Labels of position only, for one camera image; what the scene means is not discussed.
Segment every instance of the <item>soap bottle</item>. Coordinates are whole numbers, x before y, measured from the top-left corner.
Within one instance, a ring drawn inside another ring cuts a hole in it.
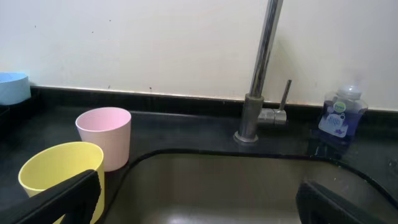
[[[368,109],[361,95],[362,92],[354,85],[341,86],[337,92],[325,95],[318,125],[324,137],[342,145],[350,144],[359,120]]]

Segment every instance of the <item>cup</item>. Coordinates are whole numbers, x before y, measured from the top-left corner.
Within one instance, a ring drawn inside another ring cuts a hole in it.
[[[104,151],[104,169],[113,171],[126,164],[130,151],[131,114],[121,108],[97,108],[76,119],[82,141]]]
[[[20,169],[18,181],[29,197],[57,185],[85,170],[97,171],[101,194],[93,218],[95,223],[104,210],[104,154],[89,142],[69,142],[50,147],[30,158]]]
[[[23,72],[0,72],[0,105],[14,105],[30,98],[30,86]]]

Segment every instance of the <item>blue cup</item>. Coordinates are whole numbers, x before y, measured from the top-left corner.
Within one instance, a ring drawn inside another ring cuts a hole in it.
[[[0,105],[14,105],[29,98],[29,79],[25,73],[0,72]]]

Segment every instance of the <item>sink basin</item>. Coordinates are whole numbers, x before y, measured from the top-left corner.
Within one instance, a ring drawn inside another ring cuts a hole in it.
[[[322,161],[159,154],[127,174],[105,223],[300,223],[295,196],[314,180],[386,223],[397,210],[356,174]]]

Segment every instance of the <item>countertop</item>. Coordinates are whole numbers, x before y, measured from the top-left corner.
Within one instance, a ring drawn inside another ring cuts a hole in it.
[[[0,210],[23,202],[27,195],[17,175],[36,153],[65,142],[80,141],[76,118],[91,108],[54,106],[2,131],[0,138]],[[390,126],[360,126],[352,145],[334,151],[319,142],[313,122],[290,120],[289,127],[259,129],[255,146],[240,146],[233,140],[239,118],[131,111],[132,134],[129,162],[107,172],[106,208],[123,177],[137,162],[159,153],[204,153],[232,156],[320,159],[336,163],[373,181],[390,202],[398,199],[398,138]]]

